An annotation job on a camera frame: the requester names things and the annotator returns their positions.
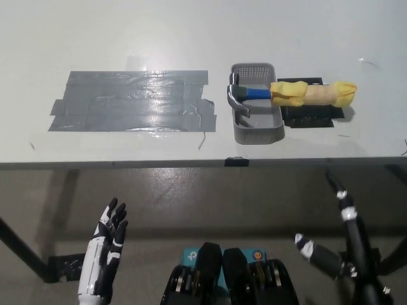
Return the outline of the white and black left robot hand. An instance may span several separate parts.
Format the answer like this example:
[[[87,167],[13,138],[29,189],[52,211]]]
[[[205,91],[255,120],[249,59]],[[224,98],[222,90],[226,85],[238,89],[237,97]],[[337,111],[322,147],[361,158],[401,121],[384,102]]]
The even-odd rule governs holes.
[[[80,305],[110,304],[127,232],[126,204],[113,198],[96,225],[83,261],[78,286]]]

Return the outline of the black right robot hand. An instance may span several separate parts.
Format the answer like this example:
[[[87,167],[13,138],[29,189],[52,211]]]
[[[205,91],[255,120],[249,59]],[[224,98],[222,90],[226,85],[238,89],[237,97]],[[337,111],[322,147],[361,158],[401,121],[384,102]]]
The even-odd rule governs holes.
[[[355,284],[352,304],[393,304],[390,291],[378,279],[375,256],[353,197],[334,174],[326,172],[326,179],[338,200],[346,251],[340,256],[300,233],[294,237],[297,249],[311,265],[330,278],[351,278]]]

